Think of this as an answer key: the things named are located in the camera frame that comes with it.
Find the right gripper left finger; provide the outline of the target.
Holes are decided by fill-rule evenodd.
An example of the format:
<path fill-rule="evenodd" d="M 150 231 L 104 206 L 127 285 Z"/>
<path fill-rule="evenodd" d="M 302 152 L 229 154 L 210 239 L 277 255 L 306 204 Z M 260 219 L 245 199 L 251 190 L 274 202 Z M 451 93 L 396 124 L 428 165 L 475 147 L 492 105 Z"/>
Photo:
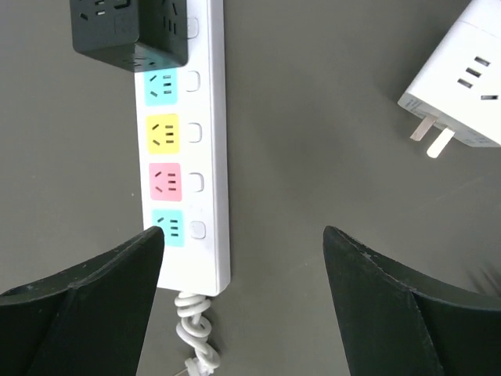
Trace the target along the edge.
<path fill-rule="evenodd" d="M 154 226 L 123 244 L 1 295 L 3 375 L 134 375 L 160 267 Z"/>

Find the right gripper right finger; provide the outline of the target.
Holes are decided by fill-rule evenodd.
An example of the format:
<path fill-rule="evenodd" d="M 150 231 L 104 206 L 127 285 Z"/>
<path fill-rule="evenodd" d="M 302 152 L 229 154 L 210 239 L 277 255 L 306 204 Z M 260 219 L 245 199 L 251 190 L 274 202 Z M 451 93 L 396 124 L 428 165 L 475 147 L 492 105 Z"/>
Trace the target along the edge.
<path fill-rule="evenodd" d="M 388 258 L 337 227 L 323 255 L 352 375 L 498 375 L 500 300 Z"/>

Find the white power strip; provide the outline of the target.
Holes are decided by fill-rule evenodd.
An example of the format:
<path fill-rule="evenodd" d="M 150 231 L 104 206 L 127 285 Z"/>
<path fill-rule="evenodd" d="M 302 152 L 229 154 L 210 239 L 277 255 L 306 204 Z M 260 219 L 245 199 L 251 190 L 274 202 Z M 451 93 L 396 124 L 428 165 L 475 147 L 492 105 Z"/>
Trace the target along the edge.
<path fill-rule="evenodd" d="M 224 5 L 187 2 L 188 61 L 135 75 L 142 217 L 164 233 L 157 285 L 177 292 L 187 375 L 219 367 L 209 344 L 211 299 L 231 280 Z"/>

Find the white cube plug adapter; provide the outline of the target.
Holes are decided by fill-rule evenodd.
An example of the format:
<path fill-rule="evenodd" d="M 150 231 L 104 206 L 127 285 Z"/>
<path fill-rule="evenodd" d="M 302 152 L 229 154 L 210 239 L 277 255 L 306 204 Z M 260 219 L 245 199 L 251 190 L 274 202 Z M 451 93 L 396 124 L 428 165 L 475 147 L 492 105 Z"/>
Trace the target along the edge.
<path fill-rule="evenodd" d="M 428 157 L 438 157 L 451 139 L 471 147 L 500 145 L 499 0 L 469 3 L 398 105 L 421 120 L 412 140 L 440 129 Z"/>

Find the black plug adapter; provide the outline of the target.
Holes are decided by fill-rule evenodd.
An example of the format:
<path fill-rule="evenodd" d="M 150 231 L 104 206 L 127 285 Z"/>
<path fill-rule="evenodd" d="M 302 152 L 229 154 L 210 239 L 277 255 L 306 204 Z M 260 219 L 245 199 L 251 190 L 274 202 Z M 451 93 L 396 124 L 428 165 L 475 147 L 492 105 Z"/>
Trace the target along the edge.
<path fill-rule="evenodd" d="M 183 67 L 187 2 L 70 0 L 75 52 L 131 72 Z"/>

